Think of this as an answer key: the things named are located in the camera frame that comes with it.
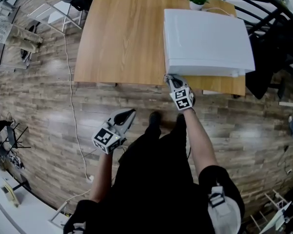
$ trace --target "white box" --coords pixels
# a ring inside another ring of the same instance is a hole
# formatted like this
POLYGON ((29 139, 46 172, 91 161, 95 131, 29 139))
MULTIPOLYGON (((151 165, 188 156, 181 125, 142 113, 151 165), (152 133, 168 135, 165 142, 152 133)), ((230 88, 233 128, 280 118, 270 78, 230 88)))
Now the white box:
POLYGON ((211 12, 165 9, 167 74, 237 77, 255 70, 242 20, 211 12))

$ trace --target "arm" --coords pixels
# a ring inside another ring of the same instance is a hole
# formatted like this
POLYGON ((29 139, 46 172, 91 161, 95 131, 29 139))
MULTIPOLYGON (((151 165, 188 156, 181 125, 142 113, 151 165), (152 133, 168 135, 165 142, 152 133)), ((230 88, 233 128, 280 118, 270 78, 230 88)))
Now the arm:
POLYGON ((184 110, 188 135, 191 145, 192 158, 196 173, 199 176, 201 171, 211 165, 218 165, 213 145, 205 132, 195 112, 189 108, 184 110))
POLYGON ((113 153, 109 155, 102 153, 100 155, 99 166, 90 192, 90 200, 99 203, 111 189, 112 161, 113 153))

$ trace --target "chair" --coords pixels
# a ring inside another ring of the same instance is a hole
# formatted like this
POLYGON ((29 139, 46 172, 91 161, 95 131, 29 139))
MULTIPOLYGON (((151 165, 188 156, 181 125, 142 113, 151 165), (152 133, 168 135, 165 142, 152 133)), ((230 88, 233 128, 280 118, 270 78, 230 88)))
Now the chair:
POLYGON ((10 127, 10 126, 7 126, 6 129, 7 129, 7 133, 8 133, 8 137, 4 140, 4 142, 1 144, 0 146, 0 156, 1 157, 6 157, 10 151, 13 149, 13 148, 31 148, 31 147, 25 147, 21 144, 21 141, 19 141, 19 139, 21 138, 21 136, 25 133, 25 131, 28 129, 28 127, 25 128, 24 131, 21 131, 19 130, 17 127, 18 127, 19 124, 17 124, 14 128, 10 127), (16 134, 15 134, 15 129, 21 131, 21 135, 17 138, 16 137, 16 134), (10 145, 11 145, 11 148, 7 151, 5 150, 4 148, 4 143, 9 141, 10 145))
MULTIPOLYGON (((58 7, 61 7, 61 5, 65 5, 64 2, 61 1, 62 4, 59 5, 58 3, 58 7)), ((60 34, 64 35, 65 36, 65 33, 64 33, 64 28, 65 28, 65 25, 69 22, 71 22, 73 25, 75 25, 77 28, 79 29, 82 29, 80 27, 79 24, 77 24, 74 20, 79 20, 79 23, 81 21, 81 16, 80 15, 78 18, 75 18, 75 19, 72 19, 71 17, 68 16, 68 13, 69 13, 69 9, 70 9, 70 5, 66 8, 66 13, 64 13, 63 11, 61 11, 59 8, 51 5, 51 4, 48 4, 48 3, 44 3, 43 5, 41 5, 38 9, 36 9, 34 12, 32 12, 31 14, 28 14, 27 16, 33 20, 36 20, 36 21, 39 21, 40 23, 42 24, 45 24, 47 26, 49 26, 50 28, 54 29, 55 31, 59 32, 60 34), (60 14, 60 16, 56 16, 54 14, 54 12, 57 12, 60 14), (64 23, 63 23, 63 27, 62 27, 62 30, 60 29, 57 29, 56 27, 52 26, 51 23, 54 22, 54 19, 51 19, 49 21, 45 21, 46 18, 50 19, 50 17, 55 17, 57 19, 61 18, 61 17, 64 17, 64 23)))
POLYGON ((282 99, 284 80, 280 84, 270 82, 274 73, 293 64, 293 19, 279 15, 265 35, 252 35, 250 41, 256 70, 246 74, 247 88, 257 99, 261 99, 269 87, 275 88, 282 99))
POLYGON ((91 4, 89 4, 85 0, 61 0, 63 2, 69 3, 71 6, 73 6, 78 11, 89 11, 91 4))

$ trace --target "black shoe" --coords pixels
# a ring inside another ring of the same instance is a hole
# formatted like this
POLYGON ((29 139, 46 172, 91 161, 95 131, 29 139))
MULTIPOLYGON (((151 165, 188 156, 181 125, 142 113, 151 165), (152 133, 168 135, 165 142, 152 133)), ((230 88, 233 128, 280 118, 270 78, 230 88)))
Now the black shoe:
POLYGON ((178 114, 175 127, 178 127, 178 128, 186 128, 187 127, 185 116, 183 114, 178 114))
POLYGON ((150 114, 149 118, 148 118, 148 124, 149 125, 160 125, 161 124, 161 114, 157 111, 153 112, 150 114))

